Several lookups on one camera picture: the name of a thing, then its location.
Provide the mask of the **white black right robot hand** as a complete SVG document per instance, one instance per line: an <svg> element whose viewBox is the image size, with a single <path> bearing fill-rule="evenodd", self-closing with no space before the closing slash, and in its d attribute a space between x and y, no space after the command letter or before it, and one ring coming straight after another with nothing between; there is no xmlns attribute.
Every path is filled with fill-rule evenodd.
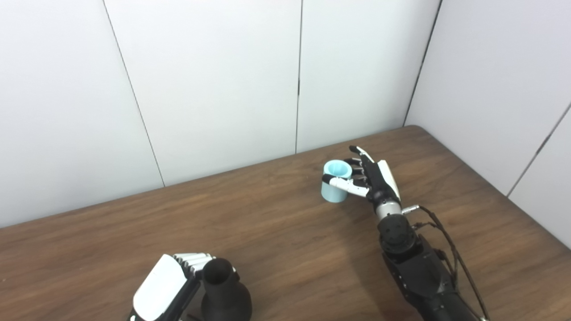
<svg viewBox="0 0 571 321"><path fill-rule="evenodd" d="M349 177L341 177L324 173L323 183L341 191L364 197L377 206L385 203L401 205L401 197L387 161L375 162L373 158L359 146L351 145L349 150L358 155L357 158L344 159L349 166Z"/></svg>

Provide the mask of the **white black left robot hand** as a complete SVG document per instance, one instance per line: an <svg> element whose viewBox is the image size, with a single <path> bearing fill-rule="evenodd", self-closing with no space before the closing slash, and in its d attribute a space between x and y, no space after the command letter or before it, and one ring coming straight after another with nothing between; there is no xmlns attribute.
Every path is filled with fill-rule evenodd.
<svg viewBox="0 0 571 321"><path fill-rule="evenodd" d="M189 321L186 310L201 287L211 254L163 254L132 300L128 321Z"/></svg>

